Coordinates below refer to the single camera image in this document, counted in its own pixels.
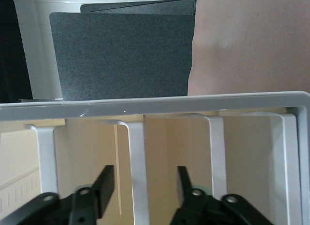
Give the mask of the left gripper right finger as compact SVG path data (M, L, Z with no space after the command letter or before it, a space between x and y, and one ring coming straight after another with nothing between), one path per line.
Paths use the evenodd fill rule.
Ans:
M219 200L194 188L187 168L177 167L178 195L181 206L171 225L270 225L272 224L249 201L238 194L226 194Z

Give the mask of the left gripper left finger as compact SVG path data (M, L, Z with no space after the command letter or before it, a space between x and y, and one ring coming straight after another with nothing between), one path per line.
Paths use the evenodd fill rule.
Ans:
M95 225L107 209L114 191L114 166L107 165L94 184L82 187L66 198L42 193L21 206L2 225Z

